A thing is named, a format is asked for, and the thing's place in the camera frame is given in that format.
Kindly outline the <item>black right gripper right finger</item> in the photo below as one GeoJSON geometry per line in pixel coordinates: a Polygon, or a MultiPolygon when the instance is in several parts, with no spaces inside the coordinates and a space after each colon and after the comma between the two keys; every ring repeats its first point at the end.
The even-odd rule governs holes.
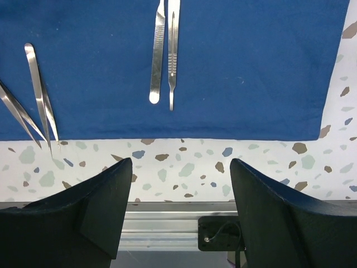
{"type": "Polygon", "coordinates": [[[356,209],[301,193],[240,159],[230,176],[248,267],[356,267],[356,209]]]}

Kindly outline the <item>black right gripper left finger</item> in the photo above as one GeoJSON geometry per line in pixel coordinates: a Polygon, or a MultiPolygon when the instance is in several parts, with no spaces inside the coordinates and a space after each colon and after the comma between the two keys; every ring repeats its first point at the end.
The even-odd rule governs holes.
{"type": "Polygon", "coordinates": [[[1,210],[2,267],[109,267],[117,257],[132,160],[50,197],[1,210]]]}

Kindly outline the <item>thin steel tweezers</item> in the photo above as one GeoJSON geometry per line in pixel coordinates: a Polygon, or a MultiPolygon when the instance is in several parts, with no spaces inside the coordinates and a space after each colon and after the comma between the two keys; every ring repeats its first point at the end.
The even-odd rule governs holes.
{"type": "Polygon", "coordinates": [[[14,118],[19,122],[19,124],[23,127],[23,129],[27,132],[27,134],[31,137],[31,139],[42,148],[39,140],[34,138],[33,134],[29,130],[26,123],[31,126],[39,135],[40,137],[46,141],[46,138],[42,134],[41,130],[29,116],[29,114],[25,111],[19,101],[15,98],[15,96],[9,91],[9,89],[1,82],[1,100],[4,105],[8,108],[14,118]]]}

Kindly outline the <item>broad steel tweezers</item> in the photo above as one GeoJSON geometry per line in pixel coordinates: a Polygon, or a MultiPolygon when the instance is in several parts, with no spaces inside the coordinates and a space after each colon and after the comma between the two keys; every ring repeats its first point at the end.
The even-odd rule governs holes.
{"type": "Polygon", "coordinates": [[[155,18],[151,83],[149,89],[149,101],[152,104],[157,104],[160,100],[165,21],[166,21],[165,1],[160,0],[157,7],[156,18],[155,18]]]}

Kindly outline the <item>blue surgical drape cloth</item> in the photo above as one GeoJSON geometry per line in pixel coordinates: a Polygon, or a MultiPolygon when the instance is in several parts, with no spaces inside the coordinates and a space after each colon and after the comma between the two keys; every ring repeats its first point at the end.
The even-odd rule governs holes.
{"type": "Polygon", "coordinates": [[[1,81],[39,122],[36,52],[62,140],[310,141],[348,1],[182,1],[174,109],[149,101],[157,1],[2,1],[1,81]]]}

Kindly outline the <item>thin steel scalpel handle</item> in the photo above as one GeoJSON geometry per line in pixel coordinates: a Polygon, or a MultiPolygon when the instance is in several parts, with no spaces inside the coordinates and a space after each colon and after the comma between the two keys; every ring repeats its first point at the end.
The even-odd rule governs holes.
{"type": "Polygon", "coordinates": [[[170,87],[170,111],[173,111],[177,77],[180,3],[180,0],[168,0],[168,83],[170,87]]]}

